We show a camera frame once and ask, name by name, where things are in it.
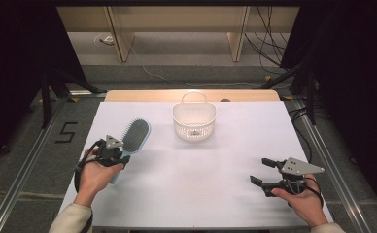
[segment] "forearm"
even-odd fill
[[[82,232],[91,219],[90,207],[70,204],[52,223],[49,233]]]
[[[74,203],[80,206],[91,207],[92,201],[94,200],[97,192],[88,192],[81,189],[79,193],[77,193],[76,199],[74,199]]]
[[[343,229],[336,223],[326,223],[316,226],[310,230],[311,233],[344,233]]]
[[[312,208],[310,212],[306,215],[301,216],[309,225],[310,229],[315,228],[320,225],[328,224],[328,220],[323,212],[323,210]]]

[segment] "hair brush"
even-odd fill
[[[137,153],[146,143],[149,137],[151,127],[148,122],[143,119],[136,118],[128,125],[127,129],[122,136],[122,155],[120,159]],[[116,173],[110,183],[115,183],[119,173]]]

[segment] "tape mark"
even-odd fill
[[[62,140],[57,140],[55,141],[57,144],[62,144],[62,143],[71,143],[71,141],[73,140],[73,137],[74,135],[76,134],[76,132],[65,132],[65,127],[69,124],[77,124],[77,122],[65,122],[64,125],[62,126],[62,129],[60,131],[60,135],[70,135],[70,139],[69,140],[65,140],[65,141],[62,141]]]

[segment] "white basket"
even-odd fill
[[[185,102],[189,94],[199,93],[204,102]],[[199,91],[191,91],[182,98],[182,103],[173,107],[174,128],[182,139],[198,142],[210,137],[216,119],[216,106],[207,103],[206,96]]]

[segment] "white table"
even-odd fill
[[[123,229],[275,229],[305,226],[284,200],[265,197],[250,175],[278,182],[261,159],[307,161],[283,102],[214,102],[213,135],[200,143],[173,128],[177,102],[100,104],[85,149],[107,134],[120,138],[140,117],[152,126],[142,150],[93,202],[94,226]],[[61,206],[73,202],[70,184]],[[326,217],[332,221],[327,206]]]

